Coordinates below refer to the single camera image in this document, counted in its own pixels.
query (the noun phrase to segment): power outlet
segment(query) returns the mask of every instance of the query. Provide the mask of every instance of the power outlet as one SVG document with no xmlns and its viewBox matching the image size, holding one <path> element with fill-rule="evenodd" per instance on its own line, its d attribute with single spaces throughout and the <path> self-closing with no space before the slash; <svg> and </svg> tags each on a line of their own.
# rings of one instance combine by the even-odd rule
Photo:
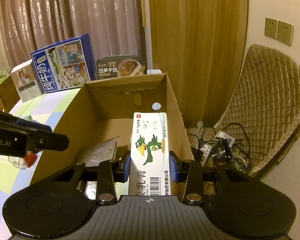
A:
<svg viewBox="0 0 300 240">
<path fill-rule="evenodd" d="M 291 46 L 292 39 L 293 39 L 293 31 L 294 31 L 294 26 L 292 24 L 279 21 L 278 35 L 277 35 L 278 41 L 288 46 Z"/>
<path fill-rule="evenodd" d="M 278 33 L 278 21 L 266 18 L 265 22 L 265 36 L 276 40 L 277 39 L 277 33 Z"/>
</svg>

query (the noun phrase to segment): pink curtain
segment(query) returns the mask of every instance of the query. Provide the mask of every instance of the pink curtain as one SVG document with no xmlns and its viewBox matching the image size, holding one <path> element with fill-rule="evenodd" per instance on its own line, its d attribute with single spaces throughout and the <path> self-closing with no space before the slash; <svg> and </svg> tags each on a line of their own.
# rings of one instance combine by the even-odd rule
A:
<svg viewBox="0 0 300 240">
<path fill-rule="evenodd" d="M 94 59 L 145 59 L 140 0 L 0 0 L 0 27 L 11 68 L 46 45 L 89 33 Z"/>
</svg>

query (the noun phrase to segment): curtain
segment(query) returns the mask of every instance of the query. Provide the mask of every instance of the curtain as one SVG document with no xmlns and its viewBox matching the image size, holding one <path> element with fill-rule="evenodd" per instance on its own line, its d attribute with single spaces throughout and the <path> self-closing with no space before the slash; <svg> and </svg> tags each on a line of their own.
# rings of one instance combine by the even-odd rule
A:
<svg viewBox="0 0 300 240">
<path fill-rule="evenodd" d="M 88 33 L 94 59 L 145 60 L 139 0 L 0 0 L 0 27 L 11 68 L 46 45 Z"/>
<path fill-rule="evenodd" d="M 248 0 L 149 0 L 153 68 L 167 72 L 186 127 L 216 123 L 242 65 Z"/>
</svg>

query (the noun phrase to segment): colorful mat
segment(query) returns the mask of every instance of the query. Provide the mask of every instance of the colorful mat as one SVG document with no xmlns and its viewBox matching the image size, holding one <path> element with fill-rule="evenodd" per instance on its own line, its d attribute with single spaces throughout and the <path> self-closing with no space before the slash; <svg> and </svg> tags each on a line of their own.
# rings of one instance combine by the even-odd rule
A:
<svg viewBox="0 0 300 240">
<path fill-rule="evenodd" d="M 26 103 L 19 101 L 10 111 L 19 117 L 31 115 L 35 121 L 49 125 L 54 129 L 79 89 L 44 94 Z M 2 207 L 13 193 L 27 187 L 40 159 L 41 153 L 31 168 L 21 170 L 8 161 L 7 156 L 0 155 L 0 240 L 6 240 L 11 234 L 2 218 Z"/>
</svg>

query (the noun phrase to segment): barcode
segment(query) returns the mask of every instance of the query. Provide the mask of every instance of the barcode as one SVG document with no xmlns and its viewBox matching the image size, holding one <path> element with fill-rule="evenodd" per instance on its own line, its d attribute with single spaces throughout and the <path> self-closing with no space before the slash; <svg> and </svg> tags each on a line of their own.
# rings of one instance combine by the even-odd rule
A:
<svg viewBox="0 0 300 240">
<path fill-rule="evenodd" d="M 150 195 L 159 196 L 159 177 L 150 177 Z"/>
</svg>

